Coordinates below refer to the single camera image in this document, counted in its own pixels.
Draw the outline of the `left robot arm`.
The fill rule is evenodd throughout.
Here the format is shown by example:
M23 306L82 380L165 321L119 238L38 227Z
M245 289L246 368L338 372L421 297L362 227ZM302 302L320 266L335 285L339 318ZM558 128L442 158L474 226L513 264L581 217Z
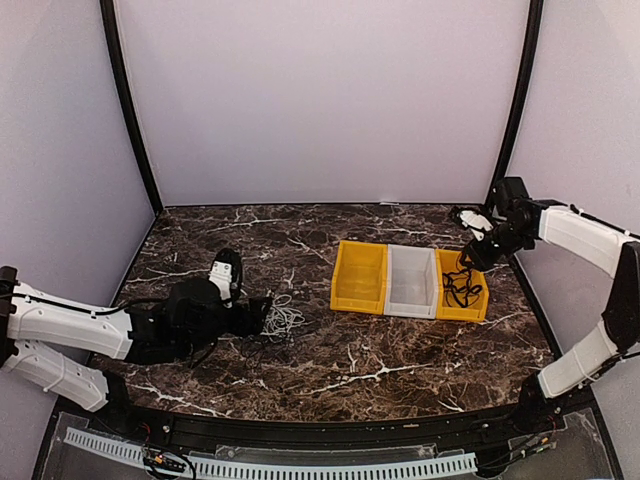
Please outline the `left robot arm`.
M241 276L217 262L208 278L174 285L164 299L143 298L106 308L48 295L1 269L1 369L16 373L44 392L62 396L103 421L120 436L141 427L140 412L128 404L125 381L83 366L59 352L77 348L135 365L178 360L199 364L218 339L262 332L273 300L239 300Z

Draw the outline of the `right black frame post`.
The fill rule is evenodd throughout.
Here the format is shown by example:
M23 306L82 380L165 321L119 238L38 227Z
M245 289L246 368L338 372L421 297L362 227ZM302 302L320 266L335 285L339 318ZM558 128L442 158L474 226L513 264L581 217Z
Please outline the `right black frame post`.
M533 72L539 33L542 25L543 9L543 0L529 1L523 47L520 56L511 106L500 150L497 156L496 165L484 202L484 206L489 211L493 209L494 205L492 200L493 190L497 186L498 181L505 177L516 144L516 139L521 125L521 120L523 117L525 103L528 95L531 75Z

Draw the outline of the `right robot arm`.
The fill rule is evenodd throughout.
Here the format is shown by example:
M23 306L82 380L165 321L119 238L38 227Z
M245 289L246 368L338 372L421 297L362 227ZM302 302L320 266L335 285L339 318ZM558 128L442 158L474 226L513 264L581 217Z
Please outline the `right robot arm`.
M522 384L510 424L534 432L575 392L639 351L639 237L552 199L534 199L520 177L498 180L485 210L455 208L472 233L461 263L487 272L522 252L532 267L562 354Z

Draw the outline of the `left black frame post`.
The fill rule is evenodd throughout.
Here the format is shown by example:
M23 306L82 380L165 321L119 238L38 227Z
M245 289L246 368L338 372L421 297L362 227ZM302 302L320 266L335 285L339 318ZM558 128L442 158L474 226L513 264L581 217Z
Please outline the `left black frame post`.
M152 172L129 84L118 28L116 2L113 0L100 0L99 6L112 75L126 131L147 199L154 215L158 216L163 212L164 205Z

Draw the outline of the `white translucent bin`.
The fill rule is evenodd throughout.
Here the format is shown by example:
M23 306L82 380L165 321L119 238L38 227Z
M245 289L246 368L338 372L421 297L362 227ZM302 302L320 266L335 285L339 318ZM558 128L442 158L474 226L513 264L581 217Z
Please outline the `white translucent bin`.
M433 320L439 295L435 250L394 244L387 247L384 314Z

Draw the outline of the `black frame post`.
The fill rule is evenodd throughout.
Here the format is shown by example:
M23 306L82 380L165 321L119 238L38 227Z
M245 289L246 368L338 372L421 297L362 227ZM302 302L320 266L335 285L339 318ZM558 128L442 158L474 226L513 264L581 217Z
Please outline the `black frame post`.
M147 199L154 215L158 216L163 212L164 205L152 172L129 84L118 28L116 2L113 0L100 0L99 6L112 75L126 131Z
M497 186L498 181L505 177L516 144L516 139L521 125L521 120L523 117L525 103L528 95L531 75L533 72L539 33L542 25L543 9L543 0L529 1L523 47L520 56L511 106L500 150L497 156L496 165L484 202L484 206L489 211L493 209L494 205L492 200L493 190Z

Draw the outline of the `yellow bin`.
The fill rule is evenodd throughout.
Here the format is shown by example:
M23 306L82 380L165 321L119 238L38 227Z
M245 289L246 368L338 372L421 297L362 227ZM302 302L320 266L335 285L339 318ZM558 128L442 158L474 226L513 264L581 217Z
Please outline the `yellow bin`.
M342 240L331 282L330 308L382 315L388 277L385 244Z
M470 269L459 273L456 260L461 251L435 250L438 320L482 323L489 303L489 288L482 272Z

